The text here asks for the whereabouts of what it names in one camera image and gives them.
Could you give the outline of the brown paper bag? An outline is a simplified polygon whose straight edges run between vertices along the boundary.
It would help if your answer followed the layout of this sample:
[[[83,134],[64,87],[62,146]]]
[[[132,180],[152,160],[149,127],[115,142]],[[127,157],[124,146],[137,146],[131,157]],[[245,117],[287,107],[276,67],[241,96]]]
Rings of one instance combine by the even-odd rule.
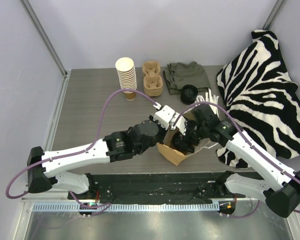
[[[178,112],[175,112],[175,115],[182,116]],[[194,119],[192,113],[188,110],[185,112],[185,116],[183,116],[183,117],[186,118],[186,130],[193,129],[195,127],[195,119]],[[167,134],[165,136],[165,139],[164,139],[164,144],[157,143],[157,148],[158,148],[159,153],[164,158],[166,158],[168,161],[170,161],[171,163],[173,163],[176,166],[179,165],[186,158],[198,153],[202,149],[210,149],[217,145],[215,142],[212,142],[209,138],[202,138],[200,140],[198,146],[196,146],[194,148],[194,153],[181,152],[179,150],[171,148],[171,139],[175,133],[179,133],[179,131],[171,130],[169,127]]]

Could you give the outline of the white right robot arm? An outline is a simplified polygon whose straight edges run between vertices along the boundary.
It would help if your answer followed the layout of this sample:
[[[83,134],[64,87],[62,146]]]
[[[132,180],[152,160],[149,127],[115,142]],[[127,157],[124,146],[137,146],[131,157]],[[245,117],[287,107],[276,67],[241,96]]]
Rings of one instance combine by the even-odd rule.
[[[191,122],[180,122],[180,116],[172,123],[188,140],[208,138],[219,143],[237,157],[243,159],[261,177],[261,180],[244,177],[226,171],[216,180],[216,193],[223,198],[240,194],[266,203],[280,217],[299,213],[300,170],[283,164],[259,146],[235,120],[228,115],[221,120],[211,109],[212,103],[193,103],[188,109],[194,116]]]

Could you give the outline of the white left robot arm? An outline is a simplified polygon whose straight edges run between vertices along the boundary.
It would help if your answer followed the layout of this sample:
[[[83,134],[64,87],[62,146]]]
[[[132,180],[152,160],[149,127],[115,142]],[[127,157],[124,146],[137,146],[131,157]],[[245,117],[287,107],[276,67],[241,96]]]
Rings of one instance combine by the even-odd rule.
[[[38,163],[28,174],[28,192],[43,193],[50,189],[73,192],[90,200],[97,192],[92,175],[74,174],[72,169],[93,164],[106,164],[132,159],[148,148],[161,143],[170,123],[150,116],[128,130],[113,132],[93,145],[83,145],[59,151],[43,151],[41,147],[31,149],[28,165]]]

